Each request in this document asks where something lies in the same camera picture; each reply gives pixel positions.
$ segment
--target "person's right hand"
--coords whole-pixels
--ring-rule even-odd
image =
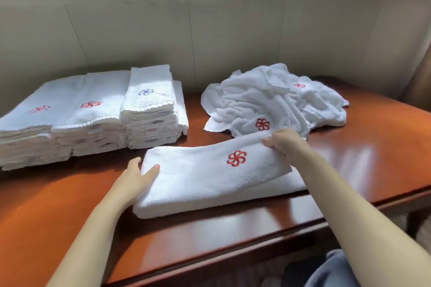
[[[262,139],[263,145],[269,148],[276,148],[286,155],[289,163],[297,167],[308,152],[313,152],[312,148],[305,140],[291,128],[282,128],[272,133],[271,137]]]

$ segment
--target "hand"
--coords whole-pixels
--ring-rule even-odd
[[[291,128],[282,128],[262,139],[263,145],[276,148],[286,155],[289,163],[297,167],[304,162],[305,155],[314,152],[305,140]]]
[[[153,181],[159,175],[160,165],[156,164],[147,173],[141,176],[138,163],[141,158],[129,161],[127,169],[123,171],[112,185],[105,199],[114,202],[123,210],[135,203],[151,187]]]

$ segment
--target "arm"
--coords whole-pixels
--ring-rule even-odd
[[[90,214],[47,287],[95,287],[102,284],[120,215],[148,190],[159,174],[160,167],[155,165],[141,176],[138,167],[140,160],[130,160],[127,169]]]
[[[337,237],[363,287],[429,286],[431,256],[356,192],[291,129],[264,139],[286,154]]]

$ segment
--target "forearm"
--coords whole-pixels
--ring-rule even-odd
[[[297,166],[361,286],[425,286],[431,258],[361,197],[323,157],[304,153]]]
[[[48,287],[100,286],[122,208],[103,200],[93,210]]]

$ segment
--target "table surface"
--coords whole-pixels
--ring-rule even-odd
[[[347,125],[320,128],[308,142],[374,204],[431,189],[431,113],[330,79],[350,101]],[[200,95],[185,96],[190,129],[176,143],[195,147],[231,138],[204,132]],[[122,149],[0,174],[0,285],[44,286],[92,209],[145,150]],[[306,192],[150,220],[120,219],[107,282],[127,284],[268,236],[307,227],[322,215]]]

